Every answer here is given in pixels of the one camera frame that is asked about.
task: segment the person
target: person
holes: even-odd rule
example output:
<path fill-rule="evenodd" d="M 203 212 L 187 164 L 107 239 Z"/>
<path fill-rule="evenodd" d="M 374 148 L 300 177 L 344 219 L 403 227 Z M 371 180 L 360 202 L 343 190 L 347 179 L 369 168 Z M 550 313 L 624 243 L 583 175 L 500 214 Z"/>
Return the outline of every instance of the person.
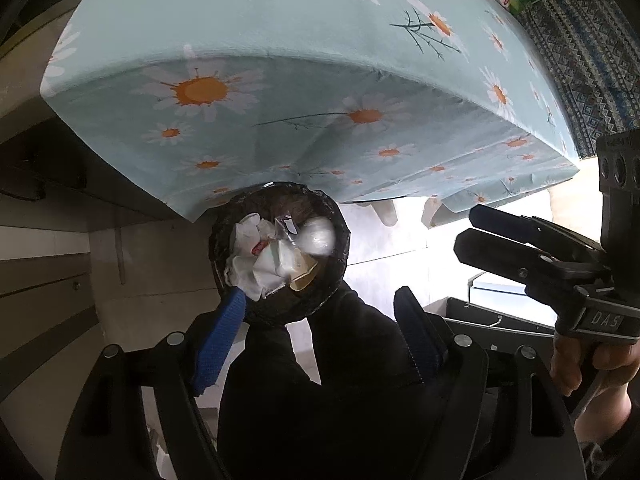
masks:
<path fill-rule="evenodd" d="M 321 385 L 296 362 L 286 327 L 250 326 L 220 405 L 218 453 L 228 472 L 235 480 L 411 478 L 439 413 L 398 325 L 344 282 L 308 323 Z M 551 374 L 563 394 L 579 386 L 580 351 L 579 341 L 554 341 Z M 576 424 L 589 478 L 636 478 L 608 475 L 636 459 L 622 454 L 638 437 L 626 384 L 640 346 L 602 346 L 594 365 L 611 372 Z"/>

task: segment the table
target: table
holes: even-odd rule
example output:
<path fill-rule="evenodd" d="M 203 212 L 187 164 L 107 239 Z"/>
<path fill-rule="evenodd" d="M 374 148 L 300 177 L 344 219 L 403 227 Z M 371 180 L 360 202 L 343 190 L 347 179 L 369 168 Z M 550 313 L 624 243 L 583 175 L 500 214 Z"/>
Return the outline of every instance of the table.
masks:
<path fill-rule="evenodd" d="M 493 0 L 82 0 L 41 92 L 191 220 L 275 180 L 459 212 L 577 171 L 557 91 Z"/>

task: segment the black sleeve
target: black sleeve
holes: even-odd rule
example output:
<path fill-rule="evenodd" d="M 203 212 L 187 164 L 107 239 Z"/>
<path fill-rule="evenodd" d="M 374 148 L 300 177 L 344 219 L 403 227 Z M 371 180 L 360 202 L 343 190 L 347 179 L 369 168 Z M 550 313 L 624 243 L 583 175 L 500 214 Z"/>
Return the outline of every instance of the black sleeve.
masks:
<path fill-rule="evenodd" d="M 588 480 L 638 478 L 640 472 L 638 471 L 640 465 L 638 450 L 631 449 L 636 447 L 631 443 L 639 438 L 640 408 L 633 402 L 631 414 L 624 426 L 602 446 L 594 442 L 580 443 Z M 626 475 L 620 476 L 620 471 L 624 471 Z"/>

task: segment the patterned fabric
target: patterned fabric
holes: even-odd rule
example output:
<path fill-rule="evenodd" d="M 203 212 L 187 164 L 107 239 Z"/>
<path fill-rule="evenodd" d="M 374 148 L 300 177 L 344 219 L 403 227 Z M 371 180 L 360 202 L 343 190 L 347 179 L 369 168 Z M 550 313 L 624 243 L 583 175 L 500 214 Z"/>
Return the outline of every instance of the patterned fabric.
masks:
<path fill-rule="evenodd" d="M 41 92 L 188 219 L 277 180 L 459 212 L 577 171 L 542 66 L 494 0 L 82 0 Z"/>
<path fill-rule="evenodd" d="M 614 0 L 541 0 L 518 16 L 567 110 L 580 158 L 640 126 L 640 42 Z"/>

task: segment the black pants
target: black pants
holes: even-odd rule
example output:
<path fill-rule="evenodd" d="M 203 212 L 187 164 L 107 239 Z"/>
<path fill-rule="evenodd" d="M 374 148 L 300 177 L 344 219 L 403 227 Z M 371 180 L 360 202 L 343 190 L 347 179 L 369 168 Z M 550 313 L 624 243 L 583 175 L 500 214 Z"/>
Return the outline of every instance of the black pants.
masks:
<path fill-rule="evenodd" d="M 308 322 L 322 385 L 296 362 L 285 327 L 249 328 L 220 407 L 218 452 L 229 473 L 407 478 L 437 413 L 398 326 L 346 284 Z"/>

